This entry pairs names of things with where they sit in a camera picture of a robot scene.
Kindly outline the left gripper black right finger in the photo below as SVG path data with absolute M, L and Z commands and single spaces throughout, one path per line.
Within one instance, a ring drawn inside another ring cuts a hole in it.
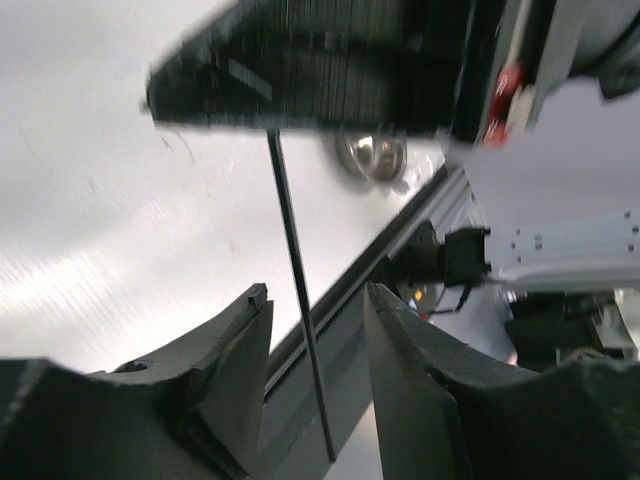
M 370 284 L 364 325 L 387 479 L 635 479 L 639 366 L 536 373 L 495 360 Z

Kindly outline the black tent pole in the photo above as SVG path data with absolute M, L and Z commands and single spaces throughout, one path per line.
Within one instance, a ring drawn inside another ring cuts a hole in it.
M 299 237 L 296 229 L 293 203 L 289 190 L 284 155 L 282 152 L 281 135 L 278 130 L 267 130 L 266 135 L 280 211 L 285 230 L 287 247 L 289 251 L 290 263 L 293 272 L 296 295 L 301 313 L 303 335 L 306 344 L 306 350 L 308 352 L 308 357 L 311 364 L 314 392 L 318 404 L 318 411 L 323 430 L 325 447 L 328 459 L 330 463 L 333 464 L 337 459 L 337 455 L 330 430 L 323 375 L 316 351 L 316 334 L 311 318 L 305 271 L 299 245 Z

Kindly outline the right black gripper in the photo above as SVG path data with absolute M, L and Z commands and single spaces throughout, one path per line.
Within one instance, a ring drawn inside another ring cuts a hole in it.
M 477 144 L 526 77 L 531 1 L 240 1 L 151 70 L 156 123 Z

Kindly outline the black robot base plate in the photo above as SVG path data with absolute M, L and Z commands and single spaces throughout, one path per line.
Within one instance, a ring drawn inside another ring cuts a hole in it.
M 329 426 L 341 449 L 371 401 L 363 325 L 364 289 L 380 281 L 402 299 L 415 285 L 399 284 L 388 271 L 382 233 L 312 308 L 316 353 L 323 375 Z M 629 359 L 639 351 L 639 295 L 598 293 L 472 293 L 459 313 L 432 318 L 451 335 L 495 357 L 514 349 L 526 363 L 548 367 L 578 349 Z M 324 445 L 304 332 L 297 325 L 272 352 L 263 404 L 258 455 L 283 456 L 299 442 Z

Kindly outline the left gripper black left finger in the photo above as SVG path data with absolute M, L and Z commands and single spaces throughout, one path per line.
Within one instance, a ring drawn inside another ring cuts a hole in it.
M 249 287 L 215 318 L 111 373 L 1 364 L 5 479 L 246 479 L 273 304 Z

